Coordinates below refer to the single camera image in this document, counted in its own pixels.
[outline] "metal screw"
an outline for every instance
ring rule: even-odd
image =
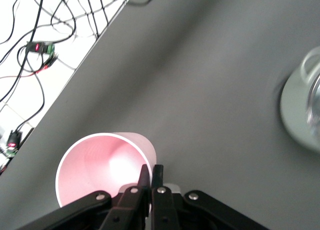
[[[138,191],[139,191],[139,190],[138,190],[138,188],[136,188],[136,187],[133,187],[133,188],[131,188],[131,190],[130,190],[130,192],[131,192],[132,194],[136,194]]]
[[[163,223],[168,223],[169,222],[169,218],[167,216],[163,216],[162,217],[162,222]]]
[[[115,223],[118,223],[118,222],[120,222],[120,217],[118,217],[118,216],[115,216],[115,217],[113,218],[113,221],[114,221]]]
[[[162,187],[159,187],[156,191],[160,194],[164,194],[166,192],[166,189],[162,186]]]
[[[95,199],[97,199],[97,200],[102,200],[102,199],[104,199],[106,196],[104,195],[104,194],[99,194],[99,195],[97,195],[96,197],[95,197]]]
[[[199,196],[197,194],[195,194],[194,192],[189,194],[189,198],[191,200],[197,200],[199,198]]]

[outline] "red led light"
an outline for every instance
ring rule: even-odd
[[[10,148],[14,148],[15,146],[17,146],[17,144],[15,144],[14,142],[8,143],[8,147]]]

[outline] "connector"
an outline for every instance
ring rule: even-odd
[[[49,56],[49,58],[43,63],[43,69],[47,69],[50,68],[52,66],[52,64],[54,64],[54,62],[58,59],[58,55],[57,54],[51,54]]]
[[[51,55],[55,52],[55,45],[44,41],[32,41],[27,43],[26,50],[28,52]]]
[[[6,143],[7,147],[12,148],[12,150],[18,149],[20,146],[21,137],[22,137],[22,132],[18,130],[11,131],[8,141]]]

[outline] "red wire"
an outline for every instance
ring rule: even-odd
[[[39,72],[41,72],[42,70],[45,70],[45,69],[47,69],[46,66],[44,66],[44,67],[43,67],[42,69],[40,69],[39,71],[35,71],[35,72],[33,72],[33,73],[29,74],[29,75],[20,76],[20,78],[30,77],[30,76],[32,76],[32,75],[34,75],[34,74],[37,74],[37,73],[39,73]],[[0,77],[0,79],[17,78],[17,77],[18,77],[18,76],[2,76],[2,77]]]

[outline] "bolt head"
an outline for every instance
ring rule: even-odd
[[[167,190],[166,190],[165,187],[161,186],[161,187],[159,187],[156,191],[157,191],[158,193],[160,193],[160,194],[164,194]]]
[[[197,200],[199,198],[199,196],[196,193],[192,192],[189,194],[189,198],[191,200]]]
[[[139,190],[138,190],[138,188],[136,188],[136,187],[133,187],[133,188],[131,188],[131,190],[130,190],[130,192],[131,192],[132,194],[136,194],[138,191],[139,191]]]
[[[97,200],[102,200],[102,199],[104,199],[106,196],[104,195],[104,194],[99,194],[99,195],[97,195],[96,197],[95,197],[95,199],[97,199]]]

